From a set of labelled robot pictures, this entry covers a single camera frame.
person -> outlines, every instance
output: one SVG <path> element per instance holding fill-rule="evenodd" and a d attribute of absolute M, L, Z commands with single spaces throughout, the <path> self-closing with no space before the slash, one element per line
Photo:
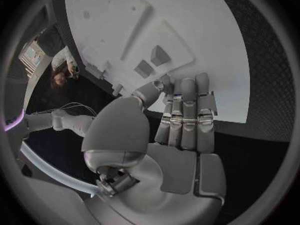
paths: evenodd
<path fill-rule="evenodd" d="M 68 46 L 65 46 L 53 57 L 51 66 L 51 87 L 53 89 L 62 89 L 67 78 L 78 79 L 79 77 L 78 66 Z"/>

